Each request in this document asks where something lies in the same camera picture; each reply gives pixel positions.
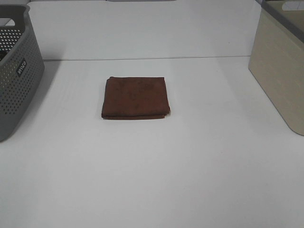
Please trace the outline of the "grey perforated plastic basket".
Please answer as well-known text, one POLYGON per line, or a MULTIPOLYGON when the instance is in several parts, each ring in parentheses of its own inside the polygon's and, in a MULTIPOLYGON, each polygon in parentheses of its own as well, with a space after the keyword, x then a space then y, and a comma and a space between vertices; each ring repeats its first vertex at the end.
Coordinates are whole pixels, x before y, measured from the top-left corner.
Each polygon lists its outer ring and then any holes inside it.
POLYGON ((30 7, 2 4, 0 17, 0 140, 8 139, 29 107, 44 73, 44 62, 29 16, 30 7))

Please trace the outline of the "beige storage box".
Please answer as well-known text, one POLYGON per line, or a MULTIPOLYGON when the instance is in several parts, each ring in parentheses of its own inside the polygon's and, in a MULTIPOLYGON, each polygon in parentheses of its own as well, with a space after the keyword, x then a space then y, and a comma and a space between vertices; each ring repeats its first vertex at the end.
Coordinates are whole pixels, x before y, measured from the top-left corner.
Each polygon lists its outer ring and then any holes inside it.
POLYGON ((264 0, 249 71, 288 127, 304 134, 304 2, 264 0))

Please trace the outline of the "brown towel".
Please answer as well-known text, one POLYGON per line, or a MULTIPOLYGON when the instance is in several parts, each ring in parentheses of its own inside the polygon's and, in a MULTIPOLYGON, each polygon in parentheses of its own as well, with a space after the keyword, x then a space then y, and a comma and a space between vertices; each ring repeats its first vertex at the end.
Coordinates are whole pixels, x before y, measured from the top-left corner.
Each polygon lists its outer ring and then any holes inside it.
POLYGON ((104 119, 162 119, 170 111, 164 77, 110 77, 106 81, 104 119))

